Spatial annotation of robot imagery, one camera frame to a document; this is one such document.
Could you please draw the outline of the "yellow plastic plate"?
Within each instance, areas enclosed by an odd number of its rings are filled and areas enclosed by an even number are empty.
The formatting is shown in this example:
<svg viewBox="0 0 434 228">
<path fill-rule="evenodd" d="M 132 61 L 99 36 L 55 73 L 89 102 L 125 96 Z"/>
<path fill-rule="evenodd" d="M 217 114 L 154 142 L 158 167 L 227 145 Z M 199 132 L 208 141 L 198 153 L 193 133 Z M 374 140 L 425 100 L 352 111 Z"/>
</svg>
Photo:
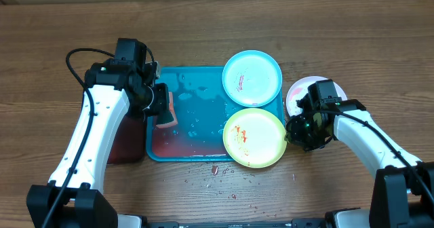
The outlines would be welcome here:
<svg viewBox="0 0 434 228">
<path fill-rule="evenodd" d="M 249 168 L 266 168 L 285 153 L 286 131 L 272 113 L 258 108 L 236 112 L 225 123 L 222 140 L 229 156 Z"/>
</svg>

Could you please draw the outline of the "light blue plastic plate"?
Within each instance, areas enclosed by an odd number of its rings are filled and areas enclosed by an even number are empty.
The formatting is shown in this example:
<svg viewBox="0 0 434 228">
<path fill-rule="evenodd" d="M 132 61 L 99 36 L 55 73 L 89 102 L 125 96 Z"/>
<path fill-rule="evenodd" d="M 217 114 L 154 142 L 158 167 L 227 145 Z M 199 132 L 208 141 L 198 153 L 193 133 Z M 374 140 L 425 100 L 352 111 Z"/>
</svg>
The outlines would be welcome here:
<svg viewBox="0 0 434 228">
<path fill-rule="evenodd" d="M 265 52 L 245 50 L 232 56 L 222 72 L 226 94 L 244 107 L 262 107 L 281 91 L 283 75 L 277 61 Z"/>
</svg>

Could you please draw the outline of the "black tray with red liquid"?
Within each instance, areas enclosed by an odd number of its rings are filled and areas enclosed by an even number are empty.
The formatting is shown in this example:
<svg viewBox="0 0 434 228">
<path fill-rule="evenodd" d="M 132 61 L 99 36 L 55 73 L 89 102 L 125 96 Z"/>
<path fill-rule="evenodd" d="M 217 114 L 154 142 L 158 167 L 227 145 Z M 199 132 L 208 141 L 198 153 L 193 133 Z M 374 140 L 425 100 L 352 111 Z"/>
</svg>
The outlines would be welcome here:
<svg viewBox="0 0 434 228">
<path fill-rule="evenodd" d="M 107 164 L 139 162 L 145 156 L 145 140 L 145 123 L 125 116 L 117 129 Z"/>
</svg>

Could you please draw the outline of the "white plastic plate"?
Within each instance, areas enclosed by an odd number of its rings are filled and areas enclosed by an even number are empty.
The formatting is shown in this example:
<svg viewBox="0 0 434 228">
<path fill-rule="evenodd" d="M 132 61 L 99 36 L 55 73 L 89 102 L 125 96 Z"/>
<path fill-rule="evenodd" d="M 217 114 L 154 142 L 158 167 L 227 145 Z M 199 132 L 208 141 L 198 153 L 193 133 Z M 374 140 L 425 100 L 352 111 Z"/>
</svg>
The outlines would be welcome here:
<svg viewBox="0 0 434 228">
<path fill-rule="evenodd" d="M 308 76 L 296 81 L 288 90 L 286 96 L 286 109 L 290 117 L 297 116 L 302 113 L 302 107 L 297 105 L 299 100 L 302 100 L 308 94 L 308 87 L 317 81 L 327 80 L 322 76 Z"/>
</svg>

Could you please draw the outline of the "black rail at table edge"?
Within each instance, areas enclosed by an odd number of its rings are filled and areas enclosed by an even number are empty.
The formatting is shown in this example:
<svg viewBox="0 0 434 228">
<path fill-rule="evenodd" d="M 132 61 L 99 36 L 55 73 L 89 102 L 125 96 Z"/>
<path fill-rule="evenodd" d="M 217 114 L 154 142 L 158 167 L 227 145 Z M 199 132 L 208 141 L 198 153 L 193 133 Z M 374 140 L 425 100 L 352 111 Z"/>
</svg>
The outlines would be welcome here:
<svg viewBox="0 0 434 228">
<path fill-rule="evenodd" d="M 324 218 L 295 218 L 291 221 L 255 221 L 226 223 L 146 222 L 145 228 L 328 228 Z"/>
</svg>

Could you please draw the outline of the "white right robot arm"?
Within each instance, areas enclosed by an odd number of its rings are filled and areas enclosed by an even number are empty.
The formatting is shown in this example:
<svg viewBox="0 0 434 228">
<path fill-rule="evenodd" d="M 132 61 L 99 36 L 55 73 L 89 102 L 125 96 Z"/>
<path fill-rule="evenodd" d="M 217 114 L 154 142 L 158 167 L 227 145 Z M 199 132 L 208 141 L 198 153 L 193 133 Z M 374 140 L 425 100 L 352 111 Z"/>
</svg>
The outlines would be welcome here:
<svg viewBox="0 0 434 228">
<path fill-rule="evenodd" d="M 286 141 L 312 151 L 345 144 L 374 178 L 370 208 L 327 212 L 319 227 L 432 227 L 433 164 L 408 153 L 381 130 L 358 100 L 287 105 Z"/>
</svg>

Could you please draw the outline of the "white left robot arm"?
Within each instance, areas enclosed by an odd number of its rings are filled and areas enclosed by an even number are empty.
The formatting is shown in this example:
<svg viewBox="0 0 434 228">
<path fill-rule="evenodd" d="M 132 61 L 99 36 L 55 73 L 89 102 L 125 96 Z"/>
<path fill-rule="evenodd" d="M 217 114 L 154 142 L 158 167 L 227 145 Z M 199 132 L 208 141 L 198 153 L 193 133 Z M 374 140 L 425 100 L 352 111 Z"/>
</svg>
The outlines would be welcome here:
<svg viewBox="0 0 434 228">
<path fill-rule="evenodd" d="M 158 62 L 107 60 L 85 73 L 81 114 L 68 148 L 46 185 L 32 185 L 26 205 L 35 227 L 143 227 L 142 216 L 118 214 L 103 196 L 115 135 L 133 110 L 139 118 L 169 110 L 169 93 L 156 83 Z"/>
</svg>

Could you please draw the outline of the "teal plastic tray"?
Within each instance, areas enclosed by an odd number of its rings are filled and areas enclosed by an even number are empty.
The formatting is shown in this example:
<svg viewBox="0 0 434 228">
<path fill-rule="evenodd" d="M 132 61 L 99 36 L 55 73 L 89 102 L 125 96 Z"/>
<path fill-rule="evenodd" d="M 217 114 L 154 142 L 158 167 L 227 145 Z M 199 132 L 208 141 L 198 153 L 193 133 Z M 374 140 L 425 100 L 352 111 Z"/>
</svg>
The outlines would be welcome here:
<svg viewBox="0 0 434 228">
<path fill-rule="evenodd" d="M 236 112 L 247 109 L 224 91 L 221 66 L 166 67 L 157 83 L 173 93 L 178 124 L 157 128 L 150 117 L 146 130 L 146 151 L 159 162 L 234 161 L 224 148 L 225 123 Z M 274 114 L 284 123 L 282 93 L 258 109 Z"/>
</svg>

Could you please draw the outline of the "green and pink sponge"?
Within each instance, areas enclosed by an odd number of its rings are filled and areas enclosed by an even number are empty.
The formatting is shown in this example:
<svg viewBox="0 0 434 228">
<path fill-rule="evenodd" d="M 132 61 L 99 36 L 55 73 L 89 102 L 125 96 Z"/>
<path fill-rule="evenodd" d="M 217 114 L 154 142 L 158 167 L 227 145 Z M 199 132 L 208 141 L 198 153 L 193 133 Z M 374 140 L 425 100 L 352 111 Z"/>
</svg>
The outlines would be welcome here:
<svg viewBox="0 0 434 228">
<path fill-rule="evenodd" d="M 173 93 L 168 92 L 168 96 L 169 96 L 168 110 L 157 117 L 157 121 L 155 124 L 157 128 L 170 128 L 178 124 L 178 120 L 174 110 Z"/>
</svg>

